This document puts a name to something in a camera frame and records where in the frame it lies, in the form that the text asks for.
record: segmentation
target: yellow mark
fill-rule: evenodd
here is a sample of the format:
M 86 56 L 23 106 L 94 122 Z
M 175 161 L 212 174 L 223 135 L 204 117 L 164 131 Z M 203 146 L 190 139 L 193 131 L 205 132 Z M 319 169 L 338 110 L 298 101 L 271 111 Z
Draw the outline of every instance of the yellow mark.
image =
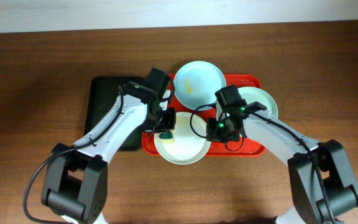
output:
M 186 88 L 186 92 L 190 94 L 192 90 L 190 86 L 190 80 L 188 78 L 185 80 L 185 88 Z

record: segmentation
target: sponge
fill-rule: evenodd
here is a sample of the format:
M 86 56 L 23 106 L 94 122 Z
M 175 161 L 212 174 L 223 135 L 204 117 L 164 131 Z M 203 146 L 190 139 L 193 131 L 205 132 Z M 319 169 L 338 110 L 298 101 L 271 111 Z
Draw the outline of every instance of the sponge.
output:
M 175 143 L 175 137 L 173 137 L 172 130 L 166 130 L 158 135 L 157 140 L 160 143 Z

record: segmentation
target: brown table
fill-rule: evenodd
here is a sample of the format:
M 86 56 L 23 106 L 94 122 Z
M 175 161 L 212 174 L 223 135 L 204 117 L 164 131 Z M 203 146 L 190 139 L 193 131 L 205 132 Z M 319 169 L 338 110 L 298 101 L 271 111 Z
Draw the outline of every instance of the brown table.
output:
M 83 134 L 93 77 L 175 72 L 193 60 L 254 74 L 282 121 L 346 147 L 358 180 L 358 21 L 0 34 L 0 223 L 30 223 L 27 181 L 57 142 Z M 40 203 L 44 175 L 30 212 L 61 220 Z M 140 150 L 112 160 L 103 212 L 111 223 L 218 223 L 291 204 L 287 168 L 270 152 L 176 166 Z M 358 223 L 358 208 L 340 218 Z

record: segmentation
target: white wall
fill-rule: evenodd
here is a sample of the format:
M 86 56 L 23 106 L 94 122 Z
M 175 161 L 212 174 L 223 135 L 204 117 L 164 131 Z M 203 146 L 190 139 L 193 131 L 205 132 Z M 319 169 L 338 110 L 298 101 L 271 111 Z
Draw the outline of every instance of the white wall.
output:
M 358 0 L 0 0 L 0 32 L 358 19 Z

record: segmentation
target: red tray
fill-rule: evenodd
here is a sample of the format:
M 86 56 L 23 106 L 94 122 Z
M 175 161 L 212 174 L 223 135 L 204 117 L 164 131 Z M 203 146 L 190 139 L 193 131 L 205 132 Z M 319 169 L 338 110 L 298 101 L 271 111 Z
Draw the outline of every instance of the red tray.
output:
M 175 74 L 169 74 L 173 80 Z M 244 86 L 252 86 L 260 88 L 259 80 L 249 74 L 224 74 L 226 79 L 226 85 L 235 84 L 237 88 L 244 87 Z M 168 86 L 168 90 L 172 90 L 171 84 Z M 190 112 L 192 113 L 193 110 L 185 108 L 182 104 L 179 103 L 175 95 L 173 96 L 172 102 L 168 105 L 169 107 L 176 108 L 177 112 Z M 210 109 L 206 111 L 198 111 L 196 113 L 198 116 L 203 118 L 206 122 L 208 118 L 215 118 L 216 112 L 215 109 Z M 241 145 L 240 142 L 230 142 L 227 144 L 228 148 L 230 149 L 238 149 Z M 155 148 L 154 144 L 154 134 L 149 137 L 142 137 L 142 148 L 145 152 L 152 156 L 159 156 L 157 149 Z M 266 148 L 264 148 L 259 143 L 246 139 L 244 141 L 244 145 L 238 151 L 232 152 L 225 148 L 223 143 L 212 142 L 211 147 L 209 147 L 209 151 L 206 153 L 206 156 L 238 156 L 238 157 L 255 157 L 260 156 Z

